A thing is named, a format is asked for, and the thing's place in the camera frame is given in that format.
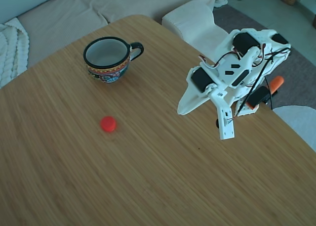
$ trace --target white blanket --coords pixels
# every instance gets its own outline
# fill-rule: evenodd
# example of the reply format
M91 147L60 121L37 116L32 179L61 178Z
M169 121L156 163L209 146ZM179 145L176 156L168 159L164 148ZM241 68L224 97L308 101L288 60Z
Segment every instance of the white blanket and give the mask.
M17 18L0 24L0 88L26 71L29 36Z

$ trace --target red cap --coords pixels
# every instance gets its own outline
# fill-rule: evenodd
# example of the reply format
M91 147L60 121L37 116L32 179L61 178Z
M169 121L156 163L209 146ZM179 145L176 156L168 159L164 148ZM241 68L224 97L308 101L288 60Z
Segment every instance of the red cap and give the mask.
M112 116L106 116L101 120L100 125L104 131L112 132L115 130L117 122Z

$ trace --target sofa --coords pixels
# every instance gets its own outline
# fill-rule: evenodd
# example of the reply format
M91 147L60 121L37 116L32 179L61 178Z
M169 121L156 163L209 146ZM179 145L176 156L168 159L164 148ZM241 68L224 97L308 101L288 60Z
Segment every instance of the sofa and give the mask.
M28 68L118 19L162 17L191 0L0 0L0 24L18 17L30 38ZM213 7L215 0L198 0Z

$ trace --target colorful patterned mug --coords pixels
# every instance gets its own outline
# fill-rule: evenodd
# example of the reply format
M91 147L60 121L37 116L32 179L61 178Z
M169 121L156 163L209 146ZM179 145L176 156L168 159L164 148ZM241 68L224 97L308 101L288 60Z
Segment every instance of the colorful patterned mug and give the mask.
M84 49L83 59L90 75L105 83L113 83L127 71L129 63L143 52L144 47L139 42L128 44L117 37L102 37Z

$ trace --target mug rim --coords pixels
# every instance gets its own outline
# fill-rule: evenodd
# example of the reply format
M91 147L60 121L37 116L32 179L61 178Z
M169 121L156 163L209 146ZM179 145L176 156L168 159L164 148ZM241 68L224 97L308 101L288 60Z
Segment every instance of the mug rim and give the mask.
M117 40L117 41L122 42L124 45L126 45L127 53L126 53L126 55L124 56L124 58L123 58L122 60L120 60L120 61L114 63L114 64L111 64L111 65L102 65L102 66L99 66L99 65L95 65L95 64L90 63L90 62L87 60L87 58L86 58L87 51L89 50L89 48L90 48L93 44L95 44L95 43L97 43L97 42L99 42L99 41L102 41L102 40ZM86 62L86 64L89 65L89 66L92 67L92 68L95 68L95 69L110 69L110 68L113 68L113 67L116 67L116 66L122 64L122 63L128 58L129 54L130 54L130 44L128 44L128 43L127 43L126 41L124 41L123 39L118 38L118 37L101 37L101 38L98 38L98 39L96 39L96 40L90 42L90 43L86 46L86 48L85 48L84 51L83 51L83 59L84 59L84 61Z

